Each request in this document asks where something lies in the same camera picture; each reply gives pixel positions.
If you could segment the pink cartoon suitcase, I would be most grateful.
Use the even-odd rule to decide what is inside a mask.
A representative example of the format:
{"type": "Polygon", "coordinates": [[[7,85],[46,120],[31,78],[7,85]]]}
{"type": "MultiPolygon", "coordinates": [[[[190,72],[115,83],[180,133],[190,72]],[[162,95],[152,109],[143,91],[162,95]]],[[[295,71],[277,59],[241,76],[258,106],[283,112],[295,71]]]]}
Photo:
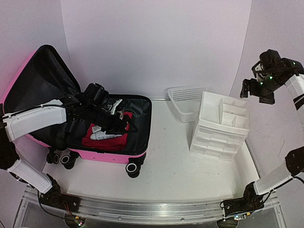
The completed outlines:
{"type": "Polygon", "coordinates": [[[51,45],[42,45],[22,64],[0,103],[0,128],[11,141],[27,135],[48,148],[48,163],[74,167],[77,158],[125,164],[136,178],[144,163],[152,122],[152,102],[142,95],[108,93],[97,83],[85,91],[51,45]],[[110,114],[118,99],[129,104],[120,112],[138,128],[128,133],[127,146],[104,151],[82,145],[90,124],[99,114],[110,114]]]}

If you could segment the white cosmetic bottle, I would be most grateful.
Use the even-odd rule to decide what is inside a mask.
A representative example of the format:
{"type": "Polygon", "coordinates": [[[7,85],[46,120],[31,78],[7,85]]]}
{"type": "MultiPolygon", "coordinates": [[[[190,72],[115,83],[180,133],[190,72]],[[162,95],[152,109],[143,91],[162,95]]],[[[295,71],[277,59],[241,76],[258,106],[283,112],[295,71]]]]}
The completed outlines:
{"type": "Polygon", "coordinates": [[[102,131],[98,131],[95,133],[92,133],[92,135],[90,136],[91,140],[106,140],[106,139],[112,139],[112,138],[117,138],[117,137],[121,137],[121,134],[106,134],[105,132],[102,131]]]}

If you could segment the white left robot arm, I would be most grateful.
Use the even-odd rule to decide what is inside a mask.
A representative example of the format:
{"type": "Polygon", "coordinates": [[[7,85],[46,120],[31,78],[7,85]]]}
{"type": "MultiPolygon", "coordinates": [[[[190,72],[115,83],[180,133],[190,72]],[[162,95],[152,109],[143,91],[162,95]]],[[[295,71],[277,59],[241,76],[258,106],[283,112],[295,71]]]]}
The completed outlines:
{"type": "Polygon", "coordinates": [[[126,100],[117,99],[108,107],[110,95],[99,84],[90,84],[84,92],[65,95],[14,113],[0,115],[0,168],[22,178],[39,192],[52,207],[64,203],[64,197],[55,189],[55,180],[35,169],[22,158],[13,142],[27,134],[39,133],[51,126],[85,120],[106,134],[138,132],[133,120],[122,112],[126,100]]]}

